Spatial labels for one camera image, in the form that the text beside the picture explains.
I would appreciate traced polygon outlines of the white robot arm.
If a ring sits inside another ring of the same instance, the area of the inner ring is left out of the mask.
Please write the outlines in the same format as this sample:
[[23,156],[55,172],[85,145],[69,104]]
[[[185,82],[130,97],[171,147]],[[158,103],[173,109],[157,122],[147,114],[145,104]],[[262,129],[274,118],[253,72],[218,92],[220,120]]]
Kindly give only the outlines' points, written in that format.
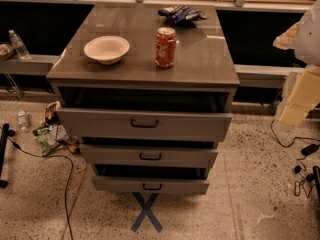
[[273,46],[293,49],[295,57],[307,64],[302,72],[286,78],[276,112],[277,124],[291,129],[320,103],[320,9],[312,6],[299,22],[274,40]]

